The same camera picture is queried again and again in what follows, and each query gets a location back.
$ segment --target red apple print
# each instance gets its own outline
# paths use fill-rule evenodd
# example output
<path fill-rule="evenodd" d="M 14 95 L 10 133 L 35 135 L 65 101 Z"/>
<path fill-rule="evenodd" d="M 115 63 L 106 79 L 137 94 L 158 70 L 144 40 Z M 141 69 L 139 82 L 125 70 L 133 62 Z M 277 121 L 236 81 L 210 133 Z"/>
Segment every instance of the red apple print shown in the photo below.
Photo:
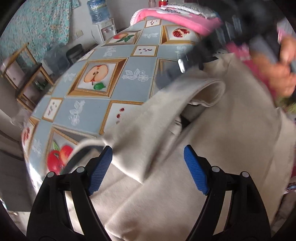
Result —
<path fill-rule="evenodd" d="M 61 148 L 61 152 L 59 156 L 60 156 L 62 166 L 66 166 L 66 164 L 68 163 L 68 158 L 72 153 L 72 151 L 73 151 L 73 148 L 68 145 L 64 145 Z"/>
<path fill-rule="evenodd" d="M 190 31 L 185 28 L 177 28 L 173 31 L 173 36 L 176 38 L 183 38 L 186 34 L 189 34 Z"/>
<path fill-rule="evenodd" d="M 120 33 L 120 34 L 117 34 L 115 36 L 113 36 L 114 39 L 122 39 L 124 37 L 128 36 L 128 33 Z"/>
<path fill-rule="evenodd" d="M 47 156 L 47 167 L 50 172 L 55 172 L 57 175 L 60 174 L 62 164 L 59 159 L 60 152 L 58 150 L 52 150 Z"/>

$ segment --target white towel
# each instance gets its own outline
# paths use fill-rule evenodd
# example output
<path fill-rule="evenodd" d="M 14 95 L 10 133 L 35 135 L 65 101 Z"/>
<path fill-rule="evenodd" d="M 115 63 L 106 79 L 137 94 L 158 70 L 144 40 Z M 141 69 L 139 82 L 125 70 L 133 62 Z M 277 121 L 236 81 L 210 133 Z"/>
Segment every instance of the white towel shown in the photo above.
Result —
<path fill-rule="evenodd" d="M 197 190 L 184 162 L 187 144 L 225 172 L 249 172 L 269 220 L 273 219 L 291 173 L 295 126 L 274 107 L 265 87 L 233 54 L 208 63 L 205 70 L 208 77 L 224 80 L 224 95 L 181 134 L 174 129 L 176 137 L 168 142 L 162 137 L 195 93 L 184 89 L 194 88 L 194 76 L 205 79 L 205 72 L 191 71 L 178 91 L 171 87 L 182 96 L 160 91 L 99 141 L 81 144 L 108 144 L 115 153 L 99 191 L 91 197 L 112 240 L 186 240 L 206 198 Z M 166 151 L 157 155 L 161 144 L 166 145 Z M 227 194 L 217 232 L 223 229 L 229 197 Z"/>

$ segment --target blue water bottle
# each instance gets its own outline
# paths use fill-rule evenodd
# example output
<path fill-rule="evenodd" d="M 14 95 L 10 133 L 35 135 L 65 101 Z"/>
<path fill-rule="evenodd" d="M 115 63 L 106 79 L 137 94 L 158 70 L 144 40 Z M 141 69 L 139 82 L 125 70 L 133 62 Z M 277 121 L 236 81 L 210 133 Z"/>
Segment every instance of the blue water bottle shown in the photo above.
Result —
<path fill-rule="evenodd" d="M 106 5 L 106 0 L 89 0 L 87 1 L 89 13 L 93 24 L 108 20 L 110 13 Z"/>

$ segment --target teal floral fabric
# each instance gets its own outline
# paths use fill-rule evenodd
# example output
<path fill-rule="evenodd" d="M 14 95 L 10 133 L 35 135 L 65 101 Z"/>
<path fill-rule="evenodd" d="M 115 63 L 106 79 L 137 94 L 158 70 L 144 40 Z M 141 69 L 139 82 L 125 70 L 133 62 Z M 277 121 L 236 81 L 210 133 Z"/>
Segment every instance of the teal floral fabric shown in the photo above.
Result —
<path fill-rule="evenodd" d="M 46 52 L 69 41 L 72 9 L 79 7 L 78 0 L 27 0 L 10 20 L 0 37 L 0 62 L 24 43 L 37 61 Z M 22 69 L 30 65 L 25 53 L 17 59 Z"/>

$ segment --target sliced apple image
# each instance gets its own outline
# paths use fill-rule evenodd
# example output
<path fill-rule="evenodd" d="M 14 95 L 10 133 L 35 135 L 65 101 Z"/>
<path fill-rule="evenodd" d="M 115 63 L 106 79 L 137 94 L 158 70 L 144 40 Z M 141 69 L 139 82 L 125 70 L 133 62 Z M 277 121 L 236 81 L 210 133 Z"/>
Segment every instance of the sliced apple image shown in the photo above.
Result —
<path fill-rule="evenodd" d="M 106 77 L 108 74 L 108 67 L 107 65 L 97 65 L 94 66 L 84 77 L 84 82 L 89 83 L 91 82 L 94 85 L 94 82 L 100 82 L 102 79 Z"/>
<path fill-rule="evenodd" d="M 128 36 L 128 33 L 119 33 L 117 35 L 114 35 L 113 38 L 114 39 L 122 39 L 124 37 Z"/>

